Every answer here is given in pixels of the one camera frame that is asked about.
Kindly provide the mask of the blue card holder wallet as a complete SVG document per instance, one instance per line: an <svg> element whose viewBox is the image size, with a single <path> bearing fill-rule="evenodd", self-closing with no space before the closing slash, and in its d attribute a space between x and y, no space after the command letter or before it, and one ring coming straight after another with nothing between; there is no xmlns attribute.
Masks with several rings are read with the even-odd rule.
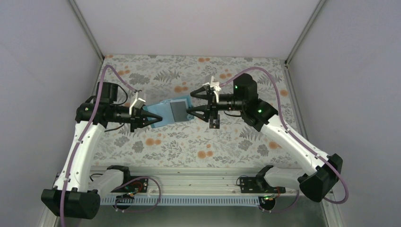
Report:
<svg viewBox="0 0 401 227"><path fill-rule="evenodd" d="M187 109L192 107L191 97L182 96L147 105L143 109L163 118L162 121L151 124L152 128L159 128L177 122L194 120L194 116L187 113Z"/></svg>

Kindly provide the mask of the black credit card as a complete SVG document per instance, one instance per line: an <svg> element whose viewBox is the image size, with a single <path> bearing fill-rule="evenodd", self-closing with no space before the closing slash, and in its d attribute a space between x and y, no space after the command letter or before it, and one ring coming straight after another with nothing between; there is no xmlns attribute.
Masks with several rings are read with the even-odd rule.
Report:
<svg viewBox="0 0 401 227"><path fill-rule="evenodd" d="M211 116L209 118L209 128L210 129L220 129L220 115Z"/></svg>

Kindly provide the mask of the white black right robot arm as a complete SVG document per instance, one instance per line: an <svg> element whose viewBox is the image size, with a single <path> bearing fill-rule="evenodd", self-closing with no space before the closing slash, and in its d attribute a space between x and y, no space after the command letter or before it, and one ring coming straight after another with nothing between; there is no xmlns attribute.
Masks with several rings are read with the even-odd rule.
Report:
<svg viewBox="0 0 401 227"><path fill-rule="evenodd" d="M232 94L219 94L217 82L208 82L190 93L191 97L207 101L206 105L187 109L187 113L209 123L211 129L220 127L220 111L239 111L244 122L256 131L270 137L299 164L299 169L265 166L256 176L261 192L273 187L300 190L314 202L321 202L339 181L343 160L328 155L287 125L279 111L259 98L257 83L243 73L234 79Z"/></svg>

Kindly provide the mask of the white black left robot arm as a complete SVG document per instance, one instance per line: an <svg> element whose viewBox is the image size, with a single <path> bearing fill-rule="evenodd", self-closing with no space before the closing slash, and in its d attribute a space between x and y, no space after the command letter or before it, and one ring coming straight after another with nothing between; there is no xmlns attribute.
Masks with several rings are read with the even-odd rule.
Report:
<svg viewBox="0 0 401 227"><path fill-rule="evenodd" d="M44 189L41 201L60 218L93 219L101 199L122 192L122 199L145 192L147 178L133 178L127 166L110 166L98 178L90 179L95 149L109 123L127 124L131 132L160 122L163 118L142 108L144 100L136 96L131 107L116 104L119 85L98 83L97 94L82 103L75 117L75 132L66 163L51 189Z"/></svg>

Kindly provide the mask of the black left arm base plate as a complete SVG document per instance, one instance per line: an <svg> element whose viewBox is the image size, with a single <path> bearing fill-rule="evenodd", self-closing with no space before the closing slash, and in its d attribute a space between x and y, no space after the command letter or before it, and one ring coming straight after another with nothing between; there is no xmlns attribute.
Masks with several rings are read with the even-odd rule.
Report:
<svg viewBox="0 0 401 227"><path fill-rule="evenodd" d="M129 184L120 187L118 189L112 190L112 192L120 192L120 193L146 193L148 190L149 178L146 176L131 176L129 180Z"/></svg>

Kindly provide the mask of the aluminium rail base frame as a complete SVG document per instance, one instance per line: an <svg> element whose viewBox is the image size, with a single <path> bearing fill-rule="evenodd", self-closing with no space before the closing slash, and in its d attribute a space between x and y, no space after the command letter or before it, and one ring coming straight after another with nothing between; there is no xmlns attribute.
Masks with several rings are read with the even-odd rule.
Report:
<svg viewBox="0 0 401 227"><path fill-rule="evenodd" d="M129 166L129 170L133 176L155 179L164 196L241 196L238 177L254 177L261 168Z"/></svg>

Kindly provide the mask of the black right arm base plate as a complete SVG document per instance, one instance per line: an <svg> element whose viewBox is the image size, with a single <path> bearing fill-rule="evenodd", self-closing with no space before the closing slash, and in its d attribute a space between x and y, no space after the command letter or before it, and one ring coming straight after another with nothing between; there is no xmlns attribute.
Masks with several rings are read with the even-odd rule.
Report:
<svg viewBox="0 0 401 227"><path fill-rule="evenodd" d="M246 175L239 176L236 185L240 187L241 193L285 193L285 187L272 187L264 179L257 177L249 177Z"/></svg>

